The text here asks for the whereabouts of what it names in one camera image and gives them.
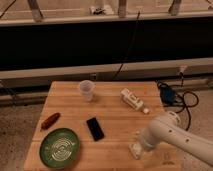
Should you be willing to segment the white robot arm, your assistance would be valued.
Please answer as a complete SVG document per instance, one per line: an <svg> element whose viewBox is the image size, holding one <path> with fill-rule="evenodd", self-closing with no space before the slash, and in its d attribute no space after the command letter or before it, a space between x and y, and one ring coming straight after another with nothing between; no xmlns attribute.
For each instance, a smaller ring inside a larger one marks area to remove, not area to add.
<svg viewBox="0 0 213 171"><path fill-rule="evenodd" d="M166 142L213 167L213 141L180 128L180 122L180 117L172 111L155 117L138 135L140 152L152 151Z"/></svg>

